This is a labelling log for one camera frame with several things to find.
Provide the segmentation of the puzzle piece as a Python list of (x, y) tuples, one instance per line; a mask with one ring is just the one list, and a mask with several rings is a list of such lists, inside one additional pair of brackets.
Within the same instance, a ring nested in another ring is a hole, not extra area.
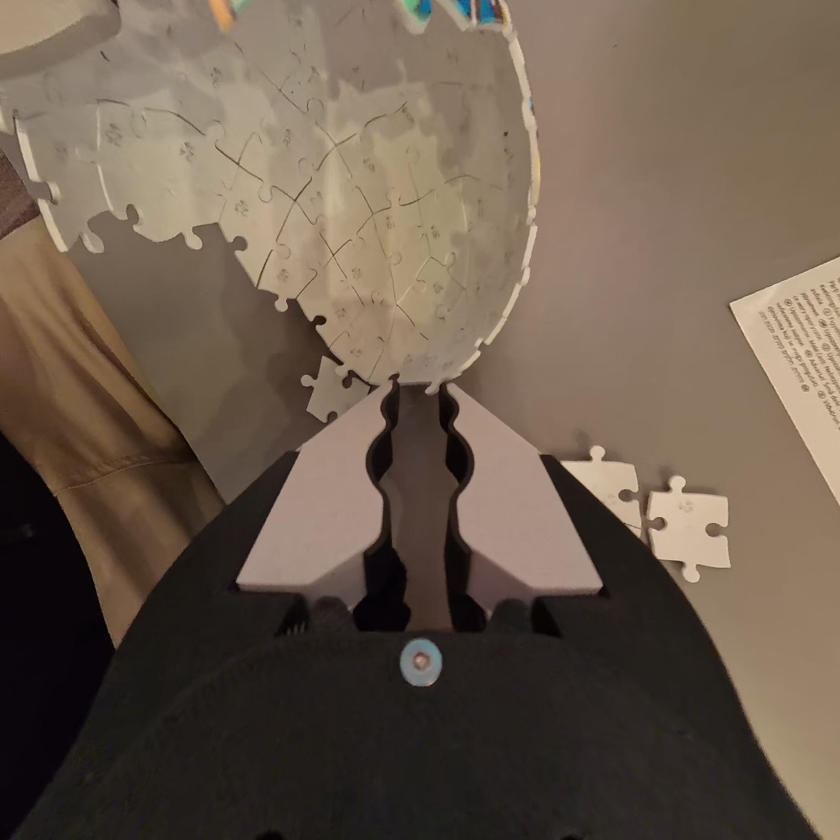
[(644, 540), (639, 485), (634, 465), (606, 459), (603, 446), (590, 448), (588, 458), (562, 460), (564, 467), (585, 489), (600, 501), (616, 518)]
[(700, 580), (700, 568), (731, 568), (728, 538), (711, 534), (709, 526), (724, 529), (729, 524), (728, 499), (708, 493), (688, 492), (686, 479), (672, 476), (668, 489), (654, 491), (648, 497), (646, 518), (662, 520), (663, 527), (649, 533), (654, 556), (661, 561), (678, 563), (688, 583)]
[(307, 411), (320, 422), (341, 417), (361, 402), (371, 387), (328, 356), (322, 356), (317, 375), (305, 374), (301, 385), (310, 390)]

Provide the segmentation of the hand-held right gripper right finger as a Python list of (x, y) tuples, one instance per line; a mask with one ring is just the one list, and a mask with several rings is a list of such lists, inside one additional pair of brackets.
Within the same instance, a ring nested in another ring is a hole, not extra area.
[(484, 628), (499, 604), (595, 595), (602, 578), (540, 452), (454, 384), (441, 386), (448, 504), (444, 565), (454, 628)]

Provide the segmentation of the person's black jacket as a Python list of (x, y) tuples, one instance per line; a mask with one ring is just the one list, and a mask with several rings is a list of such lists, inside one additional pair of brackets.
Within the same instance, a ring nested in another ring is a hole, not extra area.
[(112, 653), (65, 513), (1, 437), (1, 838), (64, 762)]

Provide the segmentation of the colourful puzzle ball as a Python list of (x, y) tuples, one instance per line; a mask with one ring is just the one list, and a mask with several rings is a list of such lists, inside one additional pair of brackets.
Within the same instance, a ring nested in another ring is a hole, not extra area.
[(119, 32), (2, 73), (56, 246), (106, 211), (201, 248), (217, 224), (344, 369), (427, 392), (530, 279), (539, 144), (506, 2), (116, 2)]

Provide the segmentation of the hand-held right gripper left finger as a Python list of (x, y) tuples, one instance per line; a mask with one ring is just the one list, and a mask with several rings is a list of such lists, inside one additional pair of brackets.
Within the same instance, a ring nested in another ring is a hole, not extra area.
[(236, 584), (308, 605), (339, 599), (358, 628), (406, 628), (406, 568), (382, 478), (393, 461), (400, 386), (379, 386), (299, 447)]

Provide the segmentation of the white instruction sheet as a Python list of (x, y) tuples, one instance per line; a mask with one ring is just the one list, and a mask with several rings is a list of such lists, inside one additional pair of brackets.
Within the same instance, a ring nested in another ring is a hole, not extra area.
[(729, 304), (743, 337), (839, 500), (839, 258)]

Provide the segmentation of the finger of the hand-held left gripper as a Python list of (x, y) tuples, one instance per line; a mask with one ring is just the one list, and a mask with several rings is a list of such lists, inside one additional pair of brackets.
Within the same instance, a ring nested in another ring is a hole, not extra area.
[(2, 1), (1, 72), (52, 67), (115, 36), (120, 25), (112, 1)]

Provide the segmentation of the person's khaki trousers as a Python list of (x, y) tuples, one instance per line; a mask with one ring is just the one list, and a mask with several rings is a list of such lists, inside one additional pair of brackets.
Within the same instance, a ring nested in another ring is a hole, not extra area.
[(224, 500), (40, 219), (1, 244), (1, 426), (58, 501), (120, 646)]

